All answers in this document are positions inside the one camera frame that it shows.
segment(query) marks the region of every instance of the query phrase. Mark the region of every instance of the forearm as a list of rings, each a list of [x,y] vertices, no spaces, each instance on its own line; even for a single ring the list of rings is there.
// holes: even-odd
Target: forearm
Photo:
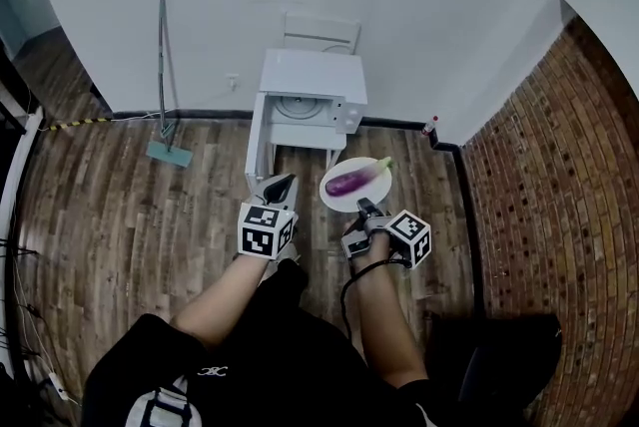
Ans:
[[[172,320],[172,325],[216,347],[231,333],[253,297],[269,261],[240,255],[222,277],[191,301]]]
[[[388,258],[388,235],[376,234],[370,253],[353,261],[355,270]],[[368,365],[389,384],[400,387],[426,379],[423,359],[401,311],[387,265],[356,283],[361,341]]]

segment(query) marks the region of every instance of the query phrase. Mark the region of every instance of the white graphic on shirt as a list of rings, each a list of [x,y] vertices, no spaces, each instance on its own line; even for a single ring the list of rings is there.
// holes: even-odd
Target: white graphic on shirt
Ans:
[[[225,372],[223,374],[223,370],[229,370],[229,367],[204,367],[202,370],[200,370],[200,372],[198,372],[198,375],[215,375],[217,377],[225,377],[227,373]]]

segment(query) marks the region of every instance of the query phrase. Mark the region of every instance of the yellow and black striped tape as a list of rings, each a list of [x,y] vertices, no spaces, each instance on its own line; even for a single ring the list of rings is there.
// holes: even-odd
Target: yellow and black striped tape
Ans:
[[[56,126],[49,126],[48,128],[46,128],[46,130],[59,131],[61,129],[68,129],[68,128],[73,128],[73,127],[77,127],[77,126],[82,126],[83,124],[96,124],[98,122],[111,122],[112,120],[113,119],[105,119],[105,118],[83,119],[83,120],[77,120],[75,122],[69,122],[68,124],[58,124]]]

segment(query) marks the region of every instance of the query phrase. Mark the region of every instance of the eggplant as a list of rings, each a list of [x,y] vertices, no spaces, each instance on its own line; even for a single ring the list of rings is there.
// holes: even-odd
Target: eggplant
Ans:
[[[328,181],[326,183],[326,192],[330,197],[343,197],[349,193],[356,192],[359,188],[374,181],[391,166],[392,159],[384,158],[359,170],[347,172]]]

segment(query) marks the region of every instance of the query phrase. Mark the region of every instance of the brick wall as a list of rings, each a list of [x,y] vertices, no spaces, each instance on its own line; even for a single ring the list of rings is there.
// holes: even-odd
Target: brick wall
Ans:
[[[638,122],[576,19],[465,146],[488,315],[554,312],[563,326],[535,425],[615,425],[637,392]]]

